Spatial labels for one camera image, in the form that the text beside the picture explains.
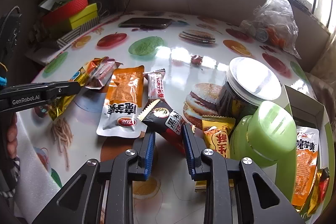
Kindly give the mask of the plaid sleeve forearm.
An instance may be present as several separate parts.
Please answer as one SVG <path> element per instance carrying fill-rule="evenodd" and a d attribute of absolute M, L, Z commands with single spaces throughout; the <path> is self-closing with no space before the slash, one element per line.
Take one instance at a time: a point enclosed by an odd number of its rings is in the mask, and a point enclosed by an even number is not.
<path fill-rule="evenodd" d="M 16 186 L 19 180 L 20 159 L 1 159 L 1 196 L 9 199 L 15 195 Z"/>

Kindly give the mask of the left hand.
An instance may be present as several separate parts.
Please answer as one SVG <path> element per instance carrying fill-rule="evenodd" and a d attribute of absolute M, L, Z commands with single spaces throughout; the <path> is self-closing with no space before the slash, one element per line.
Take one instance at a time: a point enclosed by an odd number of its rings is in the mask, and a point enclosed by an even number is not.
<path fill-rule="evenodd" d="M 17 146 L 18 146 L 18 129 L 17 129 L 17 115 L 14 113 L 11 119 L 11 124 L 7 130 L 7 152 L 11 159 L 17 156 Z"/>

